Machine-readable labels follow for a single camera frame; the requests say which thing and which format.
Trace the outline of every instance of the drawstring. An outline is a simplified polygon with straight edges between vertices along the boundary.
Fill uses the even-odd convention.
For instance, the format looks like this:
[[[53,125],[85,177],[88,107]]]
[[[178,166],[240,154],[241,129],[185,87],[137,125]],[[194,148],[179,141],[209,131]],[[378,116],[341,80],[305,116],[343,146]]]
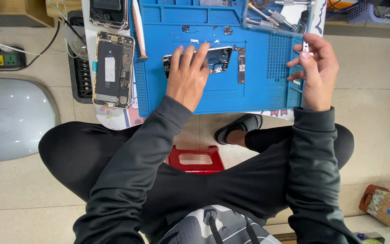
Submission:
[[[252,244],[260,244],[260,242],[258,241],[258,237],[255,234],[255,231],[253,230],[252,225],[249,223],[248,217],[246,217],[246,215],[245,215],[245,219],[246,219],[246,232],[248,233],[249,238],[252,241]]]
[[[209,217],[209,225],[210,225],[210,230],[213,233],[214,241],[216,241],[216,244],[224,244],[222,242],[221,235],[218,232],[218,229],[216,228],[216,222],[214,221],[214,217],[210,214]]]
[[[248,233],[252,244],[260,244],[260,242],[258,241],[258,237],[255,234],[252,225],[249,223],[248,217],[246,217],[246,215],[245,215],[245,219],[246,219],[246,232]],[[214,241],[216,241],[216,244],[224,244],[221,235],[219,234],[219,231],[216,228],[216,222],[214,221],[214,217],[212,215],[210,215],[209,217],[209,225],[210,225],[210,230],[213,233]]]

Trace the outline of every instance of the gray slipper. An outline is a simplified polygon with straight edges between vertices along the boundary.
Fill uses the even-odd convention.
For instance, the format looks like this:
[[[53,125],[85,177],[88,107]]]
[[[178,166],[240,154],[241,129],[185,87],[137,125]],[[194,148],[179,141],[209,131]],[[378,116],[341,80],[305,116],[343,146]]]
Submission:
[[[233,130],[241,130],[241,131],[251,131],[251,130],[257,130],[260,129],[263,125],[263,116],[259,114],[246,114],[237,119],[236,121],[225,125],[224,127],[220,128],[216,131],[214,134],[214,140],[221,144],[226,145],[227,142],[227,136],[230,134]]]

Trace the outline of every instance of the blue silicone mat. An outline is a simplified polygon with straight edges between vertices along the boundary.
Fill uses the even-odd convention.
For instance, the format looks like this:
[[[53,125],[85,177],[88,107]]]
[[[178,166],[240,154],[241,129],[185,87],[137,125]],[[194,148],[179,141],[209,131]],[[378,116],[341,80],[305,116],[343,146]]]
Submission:
[[[140,116],[148,116],[165,95],[167,79],[162,57],[172,54],[179,45],[198,48],[204,41],[212,47],[246,48],[245,83],[238,83],[238,51],[233,51],[228,69],[209,76],[195,114],[277,110],[301,105],[303,80],[299,81],[300,85],[286,80],[295,69],[301,70],[301,67],[292,70],[286,67],[288,61],[299,55],[292,47],[301,43],[301,38],[242,27],[243,3],[239,0],[232,1],[236,3],[232,7],[199,6],[199,0],[166,0],[173,4],[160,1],[139,3],[149,57],[139,60],[136,45],[134,66]],[[189,30],[183,31],[182,25],[189,25]],[[225,35],[225,26],[233,30],[231,35]],[[133,18],[131,30],[136,40]]]

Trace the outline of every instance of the stool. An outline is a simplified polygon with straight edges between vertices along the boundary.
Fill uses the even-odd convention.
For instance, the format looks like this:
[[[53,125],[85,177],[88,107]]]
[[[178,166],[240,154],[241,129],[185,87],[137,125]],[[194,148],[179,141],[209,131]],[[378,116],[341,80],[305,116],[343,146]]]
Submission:
[[[181,164],[179,156],[182,154],[208,155],[210,156],[212,164]],[[219,147],[217,146],[209,146],[208,149],[203,150],[180,150],[174,145],[169,154],[167,163],[174,168],[197,175],[214,174],[225,169],[221,156],[219,155]]]

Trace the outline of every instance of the right hand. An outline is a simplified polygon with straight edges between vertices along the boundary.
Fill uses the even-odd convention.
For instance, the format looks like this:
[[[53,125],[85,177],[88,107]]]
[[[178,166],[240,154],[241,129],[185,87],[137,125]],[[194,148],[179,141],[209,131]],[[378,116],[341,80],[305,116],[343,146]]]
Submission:
[[[303,109],[317,112],[330,110],[333,88],[339,69],[338,61],[332,45],[322,37],[307,33],[303,38],[309,43],[309,51],[314,53],[314,57],[310,53],[302,51],[302,44],[294,45],[294,51],[302,52],[298,58],[288,62],[287,66],[293,67],[300,64],[305,72],[294,73],[287,80],[305,80]]]
[[[201,100],[204,86],[210,75],[210,69],[204,62],[209,48],[210,44],[208,42],[201,44],[192,64],[191,60],[195,51],[194,46],[188,46],[184,53],[183,46],[180,46],[172,54],[166,95],[181,103],[192,112],[195,111],[199,100]]]

